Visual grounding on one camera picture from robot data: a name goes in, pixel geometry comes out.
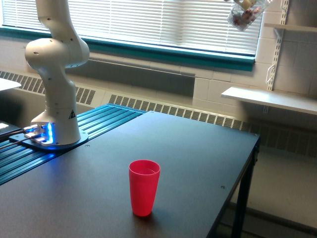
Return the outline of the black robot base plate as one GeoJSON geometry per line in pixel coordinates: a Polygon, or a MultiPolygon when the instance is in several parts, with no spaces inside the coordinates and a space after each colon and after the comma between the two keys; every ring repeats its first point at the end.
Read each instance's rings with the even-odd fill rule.
{"type": "Polygon", "coordinates": [[[76,148],[84,143],[86,143],[89,139],[88,133],[84,132],[83,130],[80,131],[81,138],[79,141],[72,143],[72,144],[67,144],[67,145],[41,145],[39,143],[34,142],[33,140],[26,140],[21,143],[21,145],[36,149],[36,150],[42,150],[46,152],[52,152],[52,151],[68,151],[73,148],[76,148]]]}

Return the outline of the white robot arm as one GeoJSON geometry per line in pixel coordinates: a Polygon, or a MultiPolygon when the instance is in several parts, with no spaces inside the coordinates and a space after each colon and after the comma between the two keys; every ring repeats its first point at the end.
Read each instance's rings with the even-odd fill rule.
{"type": "Polygon", "coordinates": [[[89,47],[74,29],[66,0],[38,0],[36,8],[51,38],[31,41],[25,50],[28,64],[43,81],[46,100],[45,110],[31,121],[40,127],[32,136],[43,146],[73,144],[81,139],[76,88],[65,70],[85,64],[89,47]]]}

